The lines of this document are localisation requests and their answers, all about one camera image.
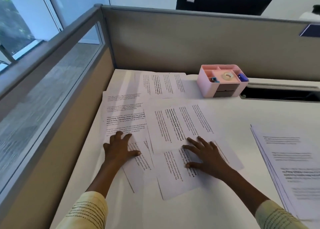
beige partition panel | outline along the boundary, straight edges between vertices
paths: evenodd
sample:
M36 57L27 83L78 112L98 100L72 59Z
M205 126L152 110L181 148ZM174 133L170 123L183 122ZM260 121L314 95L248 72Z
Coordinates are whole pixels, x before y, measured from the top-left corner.
M103 6L117 68L196 74L236 64L248 77L320 81L320 38L308 22Z
M21 188L0 228L49 228L114 71L107 49Z

desk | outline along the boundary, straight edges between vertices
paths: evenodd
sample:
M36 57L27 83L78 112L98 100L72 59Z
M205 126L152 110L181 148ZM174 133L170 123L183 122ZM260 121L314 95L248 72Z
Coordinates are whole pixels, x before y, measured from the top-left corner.
M125 70L116 70L108 88L121 83ZM195 83L197 75L187 78ZM320 82L250 79L254 83L319 86ZM300 127L320 144L319 103L243 100L240 97L208 99L217 115L218 126L233 135L227 142L245 168L240 173L262 193L282 205L269 172L250 130L250 124L275 124ZM104 159L99 143L101 106L94 119L74 171L70 177L57 213L51 224L54 229L79 196L87 189ZM241 200L223 182L209 189L197 188L163 201L157 181L136 194L121 169L107 195L109 214L106 228L239 228L258 229L254 217ZM319 224L308 223L310 229Z

striped sleeve cuff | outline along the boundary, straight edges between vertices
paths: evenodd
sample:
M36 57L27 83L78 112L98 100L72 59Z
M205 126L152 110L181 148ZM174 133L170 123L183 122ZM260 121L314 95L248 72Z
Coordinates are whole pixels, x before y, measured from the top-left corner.
M102 194L94 191L83 193L57 229L104 229L108 207Z
M261 229L308 229L272 200L266 200L258 207L255 218Z

desk organizer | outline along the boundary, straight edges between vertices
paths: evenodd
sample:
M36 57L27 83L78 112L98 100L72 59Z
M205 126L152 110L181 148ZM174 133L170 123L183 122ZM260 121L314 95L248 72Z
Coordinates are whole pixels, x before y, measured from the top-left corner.
M197 79L204 98L237 97L248 82L245 74L234 64L202 65Z

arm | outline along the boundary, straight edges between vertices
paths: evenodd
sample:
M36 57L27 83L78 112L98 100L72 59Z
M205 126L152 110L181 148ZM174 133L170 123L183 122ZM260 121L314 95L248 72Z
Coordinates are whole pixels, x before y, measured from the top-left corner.
M199 169L225 182L238 195L261 228L307 229L298 219L271 201L232 169L221 157L213 142L207 143L199 136L200 142L191 138L187 138L187 140L193 146L185 145L183 148L195 153L202 160L202 163L188 162L186 168Z
M128 151L131 134L121 139L118 131L110 137L110 144L103 144L105 160L86 190L77 200L69 213L59 223L57 229L104 229L108 213L106 195L121 166L131 157L140 155L140 151Z

